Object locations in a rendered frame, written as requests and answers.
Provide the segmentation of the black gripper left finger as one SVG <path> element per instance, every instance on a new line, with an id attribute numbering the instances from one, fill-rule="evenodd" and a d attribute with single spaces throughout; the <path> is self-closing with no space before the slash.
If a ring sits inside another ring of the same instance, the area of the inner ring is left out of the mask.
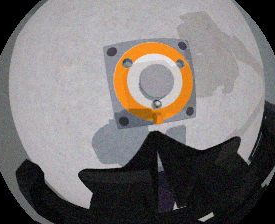
<path id="1" fill-rule="evenodd" d="M 137 155 L 124 168 L 81 169 L 78 179 L 90 192 L 146 193 L 149 206 L 158 209 L 158 157 L 154 132 L 145 137 Z"/>

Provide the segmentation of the orange round plate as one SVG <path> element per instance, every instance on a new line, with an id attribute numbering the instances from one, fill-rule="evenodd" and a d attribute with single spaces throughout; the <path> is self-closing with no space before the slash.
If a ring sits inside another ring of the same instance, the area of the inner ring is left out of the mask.
<path id="1" fill-rule="evenodd" d="M 124 60 L 132 60 L 132 67 L 124 68 Z M 178 68 L 177 60 L 182 61 L 184 67 Z M 161 101 L 158 108 L 152 107 L 152 101 L 157 97 L 146 95 L 138 83 L 140 73 L 145 67 L 149 67 L 149 64 L 165 65 L 172 72 L 174 79 L 172 92 L 158 99 Z M 114 92 L 121 104 L 138 119 L 154 121 L 154 124 L 164 124 L 165 119 L 177 115 L 192 96 L 193 73 L 184 56 L 170 45 L 156 41 L 134 45 L 125 52 L 117 61 L 113 77 Z"/>

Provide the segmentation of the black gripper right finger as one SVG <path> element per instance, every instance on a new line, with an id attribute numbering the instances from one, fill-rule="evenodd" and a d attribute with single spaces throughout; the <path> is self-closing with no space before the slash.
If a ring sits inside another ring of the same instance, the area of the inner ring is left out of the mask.
<path id="1" fill-rule="evenodd" d="M 238 152 L 239 143 L 241 143 L 241 137 L 233 136 L 225 143 L 200 151 L 200 149 L 178 143 L 176 139 L 166 136 L 164 132 L 156 131 L 154 135 L 157 140 L 157 153 L 164 165 L 162 168 L 164 168 L 177 208 L 188 205 L 186 198 L 196 185 L 198 173 L 226 159 L 227 156 L 233 155 L 233 152 Z"/>

